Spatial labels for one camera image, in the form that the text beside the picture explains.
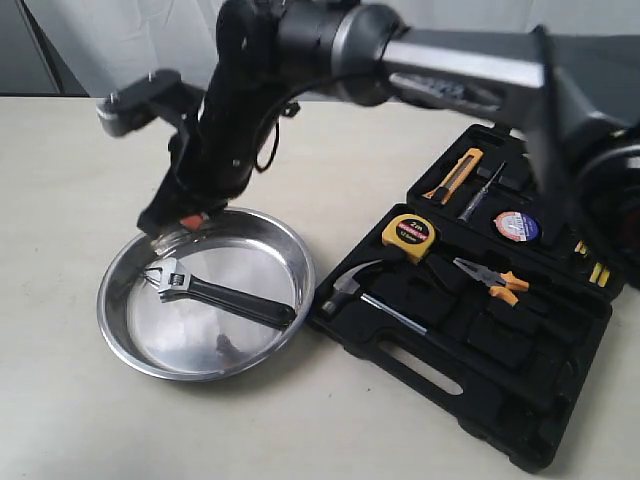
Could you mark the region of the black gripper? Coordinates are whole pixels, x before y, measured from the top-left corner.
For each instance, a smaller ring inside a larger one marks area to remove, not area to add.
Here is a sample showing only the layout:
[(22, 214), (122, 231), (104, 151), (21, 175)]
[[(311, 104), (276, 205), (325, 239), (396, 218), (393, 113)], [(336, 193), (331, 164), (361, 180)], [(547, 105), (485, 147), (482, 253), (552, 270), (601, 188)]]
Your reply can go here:
[[(278, 82), (241, 79), (217, 65), (187, 146), (173, 167), (176, 179), (173, 174), (164, 176), (140, 213), (137, 228), (156, 239), (178, 221), (193, 232), (223, 212), (225, 202), (245, 190), (258, 153), (277, 123), (272, 108), (279, 101)], [(209, 206), (184, 215), (179, 186), (190, 203)]]

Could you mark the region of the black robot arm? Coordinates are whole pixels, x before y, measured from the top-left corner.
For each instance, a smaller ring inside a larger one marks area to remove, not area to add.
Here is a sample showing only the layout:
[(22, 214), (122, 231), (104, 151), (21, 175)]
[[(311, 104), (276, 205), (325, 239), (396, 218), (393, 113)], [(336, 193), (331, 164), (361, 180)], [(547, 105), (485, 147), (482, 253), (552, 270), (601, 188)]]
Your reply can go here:
[(238, 197), (285, 106), (315, 91), (390, 99), (520, 131), (546, 206), (639, 284), (639, 37), (419, 29), (358, 1), (227, 1), (218, 61), (181, 116), (170, 167), (138, 226), (157, 237)]

